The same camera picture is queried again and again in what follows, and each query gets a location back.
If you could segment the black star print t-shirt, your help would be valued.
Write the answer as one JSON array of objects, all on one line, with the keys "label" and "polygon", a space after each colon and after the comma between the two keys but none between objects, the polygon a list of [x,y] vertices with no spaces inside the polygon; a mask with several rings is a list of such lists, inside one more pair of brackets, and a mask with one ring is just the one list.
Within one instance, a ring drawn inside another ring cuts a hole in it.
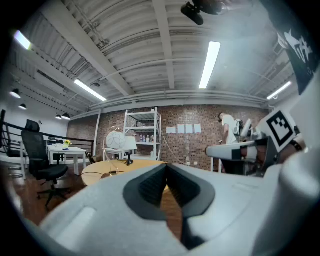
[{"label": "black star print t-shirt", "polygon": [[285,0],[259,0],[273,24],[278,42],[285,49],[301,95],[320,65],[320,48],[302,19]]}]

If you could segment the white metal shelf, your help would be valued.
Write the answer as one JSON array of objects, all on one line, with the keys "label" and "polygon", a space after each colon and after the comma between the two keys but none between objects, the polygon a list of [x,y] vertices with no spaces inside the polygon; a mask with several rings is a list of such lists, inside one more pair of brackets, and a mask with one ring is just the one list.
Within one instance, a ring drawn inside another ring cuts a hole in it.
[{"label": "white metal shelf", "polygon": [[143,112],[125,111],[123,131],[126,136],[135,137],[135,134],[154,136],[153,143],[140,143],[136,141],[137,150],[131,155],[133,160],[161,160],[161,121],[162,117],[157,107]]}]

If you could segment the black metal railing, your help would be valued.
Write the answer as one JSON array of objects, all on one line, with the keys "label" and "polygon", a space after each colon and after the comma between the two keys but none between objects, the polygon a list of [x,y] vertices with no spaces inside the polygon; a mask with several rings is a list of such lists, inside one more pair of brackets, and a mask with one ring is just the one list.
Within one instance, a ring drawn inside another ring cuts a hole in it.
[{"label": "black metal railing", "polygon": [[[48,118],[45,118],[44,116],[41,116],[41,117],[32,116],[32,115],[26,114],[25,111],[22,111],[20,109],[20,111],[14,111],[14,112],[7,111],[5,114],[4,121],[8,123],[9,133],[11,133],[10,138],[12,141],[19,141],[19,142],[22,141],[21,129],[25,128],[27,124],[27,120],[32,120],[37,123],[41,121],[42,124],[39,124],[40,132],[43,134],[49,134],[50,137],[55,137],[55,138],[67,137],[67,128],[69,124],[68,121],[48,119]],[[90,153],[94,152],[94,140],[84,139],[84,138],[82,139],[80,135],[75,135],[73,137],[71,136],[68,138],[72,143],[71,145],[72,147],[80,148],[83,146],[84,149],[89,151]],[[17,149],[18,155],[19,155],[18,157],[8,157],[5,151],[3,149],[0,149],[0,161],[20,165],[20,162],[21,162],[20,143],[18,144],[19,144]]]}]

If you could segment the white rectangular table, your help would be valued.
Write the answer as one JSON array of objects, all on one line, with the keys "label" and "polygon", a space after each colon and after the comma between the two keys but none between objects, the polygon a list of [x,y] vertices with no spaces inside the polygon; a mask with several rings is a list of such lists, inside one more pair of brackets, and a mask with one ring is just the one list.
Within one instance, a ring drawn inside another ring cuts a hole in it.
[{"label": "white rectangular table", "polygon": [[74,169],[74,174],[76,176],[80,175],[79,172],[79,156],[82,157],[82,168],[85,169],[87,164],[86,164],[86,151],[84,149],[78,148],[78,147],[68,147],[68,149],[63,148],[61,144],[53,144],[53,145],[48,145],[48,158],[49,158],[49,163],[51,165],[54,164],[54,154],[64,154],[66,157],[67,156],[72,156],[73,157],[73,169]]}]

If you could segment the person's right forearm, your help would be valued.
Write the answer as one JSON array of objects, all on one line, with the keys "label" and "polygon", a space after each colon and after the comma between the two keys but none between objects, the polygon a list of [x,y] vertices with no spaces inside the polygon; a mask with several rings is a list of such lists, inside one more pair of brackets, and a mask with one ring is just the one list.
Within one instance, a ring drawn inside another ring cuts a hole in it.
[{"label": "person's right forearm", "polygon": [[283,164],[292,155],[302,152],[306,148],[306,143],[302,137],[294,138],[279,154],[279,164]]}]

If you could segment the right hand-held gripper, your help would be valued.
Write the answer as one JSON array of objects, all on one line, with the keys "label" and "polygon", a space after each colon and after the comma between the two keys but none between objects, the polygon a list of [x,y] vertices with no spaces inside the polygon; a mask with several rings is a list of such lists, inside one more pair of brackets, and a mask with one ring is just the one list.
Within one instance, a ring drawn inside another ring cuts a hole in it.
[{"label": "right hand-held gripper", "polygon": [[256,128],[255,141],[208,146],[208,157],[228,161],[255,161],[254,170],[265,173],[278,165],[280,152],[296,137],[301,137],[297,126],[289,122],[289,114],[277,110],[265,117]]}]

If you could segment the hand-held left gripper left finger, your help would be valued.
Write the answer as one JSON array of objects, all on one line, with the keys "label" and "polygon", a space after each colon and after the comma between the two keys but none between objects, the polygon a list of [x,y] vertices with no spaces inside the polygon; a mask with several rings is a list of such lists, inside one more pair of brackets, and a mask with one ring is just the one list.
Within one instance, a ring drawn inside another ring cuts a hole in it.
[{"label": "hand-held left gripper left finger", "polygon": [[79,256],[186,256],[161,209],[167,164],[87,186],[54,209],[40,228]]}]

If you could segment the row of small bottles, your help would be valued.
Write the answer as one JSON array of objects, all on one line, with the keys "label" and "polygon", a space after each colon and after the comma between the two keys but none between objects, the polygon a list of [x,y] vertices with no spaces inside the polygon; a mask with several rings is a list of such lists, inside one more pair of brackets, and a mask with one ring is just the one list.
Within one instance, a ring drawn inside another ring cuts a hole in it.
[{"label": "row of small bottles", "polygon": [[154,136],[150,134],[135,134],[135,139],[138,143],[153,143]]}]

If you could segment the round wooden table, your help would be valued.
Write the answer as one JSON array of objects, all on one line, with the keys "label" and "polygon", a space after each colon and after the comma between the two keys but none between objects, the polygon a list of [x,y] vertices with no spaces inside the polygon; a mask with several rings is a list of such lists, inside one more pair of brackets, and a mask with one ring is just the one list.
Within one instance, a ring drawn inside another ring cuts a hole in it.
[{"label": "round wooden table", "polygon": [[91,186],[103,178],[165,163],[145,159],[135,159],[130,165],[126,165],[125,160],[101,161],[87,166],[81,173],[81,179],[85,186]]}]

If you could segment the black office chair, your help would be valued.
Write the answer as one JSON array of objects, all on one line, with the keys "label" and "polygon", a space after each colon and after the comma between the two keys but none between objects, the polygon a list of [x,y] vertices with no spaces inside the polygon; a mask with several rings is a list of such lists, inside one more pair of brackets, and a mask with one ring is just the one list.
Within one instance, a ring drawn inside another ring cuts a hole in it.
[{"label": "black office chair", "polygon": [[33,121],[27,120],[24,129],[21,131],[22,142],[25,146],[27,156],[29,158],[29,172],[37,180],[44,180],[50,183],[50,189],[37,192],[37,198],[41,195],[48,195],[45,208],[53,197],[66,199],[65,193],[70,193],[70,188],[57,188],[58,179],[63,177],[68,166],[65,164],[50,164],[48,154],[45,149],[44,136],[40,133],[40,125]]}]

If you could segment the ceiling tube light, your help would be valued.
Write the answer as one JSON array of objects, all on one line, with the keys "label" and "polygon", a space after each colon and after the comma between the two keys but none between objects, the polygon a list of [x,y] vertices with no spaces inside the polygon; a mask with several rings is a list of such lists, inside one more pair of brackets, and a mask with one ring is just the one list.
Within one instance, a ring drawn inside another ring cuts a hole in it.
[{"label": "ceiling tube light", "polygon": [[208,45],[207,56],[199,83],[199,89],[206,89],[211,79],[220,52],[221,43],[211,41]]},{"label": "ceiling tube light", "polygon": [[291,81],[288,81],[287,83],[285,83],[282,87],[280,87],[278,90],[274,91],[273,93],[271,93],[266,99],[269,101],[271,99],[277,98],[278,95],[280,93],[282,93],[283,91],[285,91],[288,87],[290,87],[292,85]]},{"label": "ceiling tube light", "polygon": [[99,99],[101,102],[105,102],[107,99],[103,96],[101,96],[100,94],[98,94],[97,92],[95,92],[93,89],[91,89],[89,86],[87,86],[86,84],[84,84],[82,81],[80,81],[79,79],[76,79],[74,81],[74,83],[76,85],[78,85],[80,88],[82,88],[83,90],[85,90],[86,92],[88,92],[89,94],[93,95],[94,97],[96,97],[97,99]]},{"label": "ceiling tube light", "polygon": [[30,50],[32,43],[19,31],[14,33],[14,40],[18,42],[24,49]]}]

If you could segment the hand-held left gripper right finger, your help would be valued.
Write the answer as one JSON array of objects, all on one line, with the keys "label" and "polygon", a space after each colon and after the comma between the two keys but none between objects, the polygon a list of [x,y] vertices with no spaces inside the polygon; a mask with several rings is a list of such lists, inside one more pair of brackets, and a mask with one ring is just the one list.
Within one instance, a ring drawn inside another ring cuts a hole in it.
[{"label": "hand-held left gripper right finger", "polygon": [[181,208],[181,239],[170,251],[254,251],[268,209],[269,178],[168,164],[166,181]]}]

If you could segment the brass table lamp white shade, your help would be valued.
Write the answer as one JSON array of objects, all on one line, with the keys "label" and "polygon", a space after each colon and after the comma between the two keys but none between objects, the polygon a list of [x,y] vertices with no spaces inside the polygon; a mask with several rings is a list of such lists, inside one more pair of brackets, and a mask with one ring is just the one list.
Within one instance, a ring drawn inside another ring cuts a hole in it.
[{"label": "brass table lamp white shade", "polygon": [[119,125],[112,126],[104,135],[102,147],[103,160],[107,160],[107,162],[110,164],[110,171],[107,174],[103,174],[102,178],[112,177],[120,173],[119,168],[116,167],[116,165],[113,162],[111,162],[107,150],[111,150],[112,154],[114,154],[115,152],[118,153],[117,160],[124,162],[125,160],[123,147],[125,145],[125,142],[125,135],[120,131]]}]

